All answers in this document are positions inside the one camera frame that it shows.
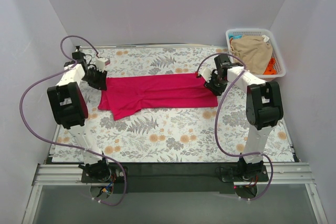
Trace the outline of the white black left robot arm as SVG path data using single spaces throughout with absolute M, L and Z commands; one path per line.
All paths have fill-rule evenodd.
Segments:
M 61 80 L 47 89 L 49 103 L 56 123 L 67 129 L 80 147 L 84 164 L 79 168 L 90 178 L 106 182 L 111 178 L 112 170 L 89 131 L 89 112 L 79 85 L 85 81 L 94 89 L 106 91 L 107 71 L 104 68 L 110 61 L 103 58 L 90 65 L 79 50 L 72 53 L 72 58 L 65 63 L 67 72 Z

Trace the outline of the pink t shirt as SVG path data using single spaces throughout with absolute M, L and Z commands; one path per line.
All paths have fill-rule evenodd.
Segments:
M 98 109 L 120 120 L 142 109 L 217 107 L 217 97 L 194 73 L 107 78 Z

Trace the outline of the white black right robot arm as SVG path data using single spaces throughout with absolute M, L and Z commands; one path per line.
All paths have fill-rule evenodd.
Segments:
M 269 181 L 264 165 L 265 146 L 269 134 L 283 118 L 283 107 L 279 84 L 265 81 L 250 73 L 245 63 L 237 59 L 231 62 L 230 54 L 212 55 L 216 68 L 209 70 L 199 66 L 198 78 L 204 79 L 204 86 L 215 96 L 223 100 L 233 86 L 246 94 L 246 118 L 249 123 L 248 139 L 240 154 L 232 154 L 238 162 L 220 167 L 218 173 L 223 182 L 255 183 L 258 180 Z

